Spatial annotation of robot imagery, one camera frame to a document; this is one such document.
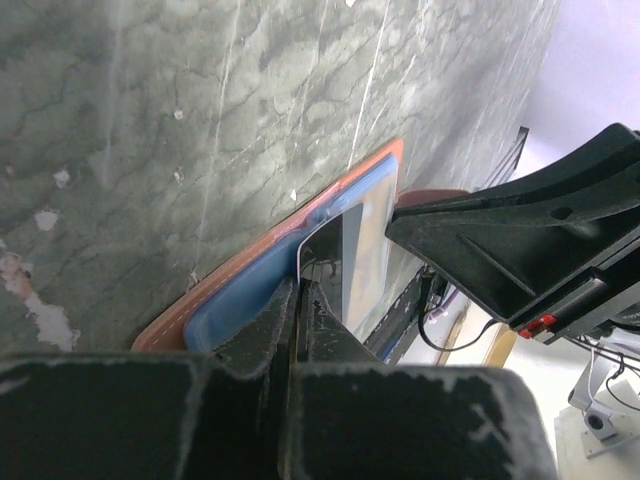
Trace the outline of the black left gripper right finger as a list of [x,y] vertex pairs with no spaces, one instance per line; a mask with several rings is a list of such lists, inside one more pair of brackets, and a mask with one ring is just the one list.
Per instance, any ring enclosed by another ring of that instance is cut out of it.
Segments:
[[320,361],[292,369],[295,479],[555,479],[536,401],[501,368]]

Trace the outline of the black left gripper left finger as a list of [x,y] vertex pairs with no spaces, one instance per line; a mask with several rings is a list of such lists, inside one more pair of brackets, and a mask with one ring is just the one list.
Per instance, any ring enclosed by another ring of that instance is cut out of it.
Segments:
[[11,354],[1,360],[5,479],[275,479],[281,398],[269,370],[297,284],[282,282],[253,359]]

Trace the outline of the pink leather card holder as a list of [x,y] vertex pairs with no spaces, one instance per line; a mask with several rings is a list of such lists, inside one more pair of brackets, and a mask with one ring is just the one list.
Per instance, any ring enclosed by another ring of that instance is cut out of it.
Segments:
[[396,207],[462,195],[460,189],[399,192],[404,142],[375,151],[315,198],[227,260],[151,322],[134,340],[134,352],[211,352],[249,325],[279,284],[297,280],[298,248],[316,228],[348,211],[383,181],[396,186]]

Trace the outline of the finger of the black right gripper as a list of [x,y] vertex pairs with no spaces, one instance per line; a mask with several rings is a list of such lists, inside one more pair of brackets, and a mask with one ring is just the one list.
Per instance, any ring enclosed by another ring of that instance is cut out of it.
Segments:
[[414,191],[387,237],[527,339],[639,330],[639,135],[615,123],[473,194]]

